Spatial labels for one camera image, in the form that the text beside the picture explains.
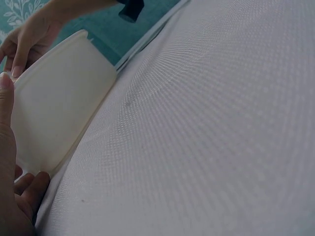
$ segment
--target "white mesh fabric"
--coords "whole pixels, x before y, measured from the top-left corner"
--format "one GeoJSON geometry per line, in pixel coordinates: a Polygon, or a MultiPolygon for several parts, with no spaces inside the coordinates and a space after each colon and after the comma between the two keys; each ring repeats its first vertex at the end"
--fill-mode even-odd
{"type": "Polygon", "coordinates": [[[314,235],[314,25],[313,0],[192,0],[117,81],[40,233],[314,235]]]}

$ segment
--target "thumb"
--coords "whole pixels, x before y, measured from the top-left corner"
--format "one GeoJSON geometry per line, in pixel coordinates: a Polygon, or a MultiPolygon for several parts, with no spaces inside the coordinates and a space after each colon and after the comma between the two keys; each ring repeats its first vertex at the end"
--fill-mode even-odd
{"type": "Polygon", "coordinates": [[[26,63],[28,61],[28,56],[30,52],[30,47],[27,46],[23,40],[19,40],[18,47],[16,49],[16,54],[12,64],[12,76],[18,78],[23,73],[26,63]]]}
{"type": "Polygon", "coordinates": [[[14,85],[8,74],[0,74],[0,124],[10,126],[14,103],[14,85]]]}

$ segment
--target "finger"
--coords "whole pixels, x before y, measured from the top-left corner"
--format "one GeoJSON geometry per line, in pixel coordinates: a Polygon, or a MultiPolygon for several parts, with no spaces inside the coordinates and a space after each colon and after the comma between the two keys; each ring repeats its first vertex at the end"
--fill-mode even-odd
{"type": "Polygon", "coordinates": [[[20,77],[23,73],[26,63],[28,61],[28,56],[30,52],[30,47],[28,44],[21,38],[18,42],[18,47],[16,49],[16,54],[13,60],[12,65],[12,76],[14,78],[20,77]]]}
{"type": "Polygon", "coordinates": [[[6,58],[6,62],[4,65],[4,71],[12,71],[13,60],[14,60],[14,58],[10,58],[10,57],[6,58]]]}
{"type": "Polygon", "coordinates": [[[0,74],[0,123],[10,126],[14,102],[14,85],[7,73],[0,74]]]}
{"type": "Polygon", "coordinates": [[[14,193],[17,195],[22,195],[25,189],[27,189],[32,181],[34,180],[34,176],[30,173],[27,173],[23,177],[21,177],[15,184],[14,184],[14,193]]]}
{"type": "Polygon", "coordinates": [[[34,178],[30,186],[24,190],[22,198],[28,202],[32,209],[33,216],[37,214],[41,201],[46,193],[50,177],[45,172],[40,172],[34,178]]]}
{"type": "Polygon", "coordinates": [[[14,173],[14,179],[17,179],[23,174],[23,170],[18,165],[15,165],[15,173],[14,173]]]}
{"type": "Polygon", "coordinates": [[[5,41],[1,44],[0,46],[0,63],[3,61],[3,59],[5,58],[6,54],[4,52],[4,50],[7,48],[9,44],[9,39],[8,37],[5,39],[5,41]]]}
{"type": "Polygon", "coordinates": [[[4,53],[4,50],[1,46],[0,47],[0,63],[3,61],[4,57],[5,57],[5,53],[4,53]]]}

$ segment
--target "white plastic container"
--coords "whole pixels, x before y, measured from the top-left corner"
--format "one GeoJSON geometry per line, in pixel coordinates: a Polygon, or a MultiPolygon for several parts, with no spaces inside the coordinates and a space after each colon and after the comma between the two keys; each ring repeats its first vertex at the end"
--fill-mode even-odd
{"type": "Polygon", "coordinates": [[[75,33],[15,83],[11,127],[17,164],[28,172],[54,174],[115,82],[116,70],[87,35],[75,33]]]}

